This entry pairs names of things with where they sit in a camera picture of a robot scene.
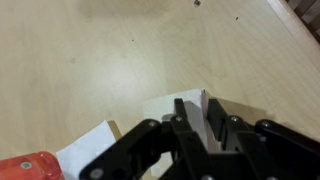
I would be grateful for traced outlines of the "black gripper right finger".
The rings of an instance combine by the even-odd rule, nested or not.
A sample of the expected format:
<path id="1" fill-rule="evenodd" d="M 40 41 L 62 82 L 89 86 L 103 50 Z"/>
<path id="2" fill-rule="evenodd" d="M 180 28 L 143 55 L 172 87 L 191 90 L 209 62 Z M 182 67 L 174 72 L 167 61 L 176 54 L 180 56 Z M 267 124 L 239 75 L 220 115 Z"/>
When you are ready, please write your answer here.
<path id="1" fill-rule="evenodd" d="M 226 136 L 225 120 L 228 114 L 217 99 L 208 102 L 207 120 L 217 141 L 223 141 Z"/>

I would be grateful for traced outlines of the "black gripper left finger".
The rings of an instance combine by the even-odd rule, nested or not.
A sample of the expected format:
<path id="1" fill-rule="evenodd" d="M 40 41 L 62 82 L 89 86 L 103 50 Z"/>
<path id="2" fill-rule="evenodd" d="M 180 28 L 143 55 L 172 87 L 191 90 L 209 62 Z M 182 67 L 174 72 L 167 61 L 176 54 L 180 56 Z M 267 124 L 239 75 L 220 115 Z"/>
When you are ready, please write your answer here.
<path id="1" fill-rule="evenodd" d="M 186 108 L 182 98 L 176 98 L 174 100 L 174 108 L 175 108 L 175 120 L 178 122 L 186 122 L 187 112 L 186 112 Z"/>

